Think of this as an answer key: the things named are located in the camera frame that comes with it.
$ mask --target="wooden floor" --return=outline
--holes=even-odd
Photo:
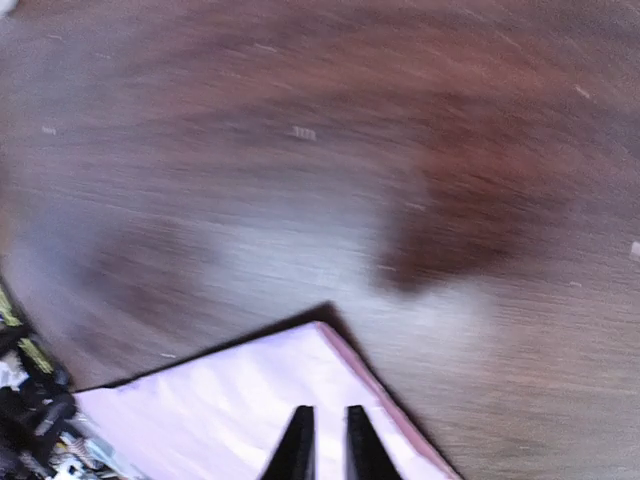
[[[4,273],[81,388],[331,300],[468,479],[640,478],[640,4],[22,0]]]

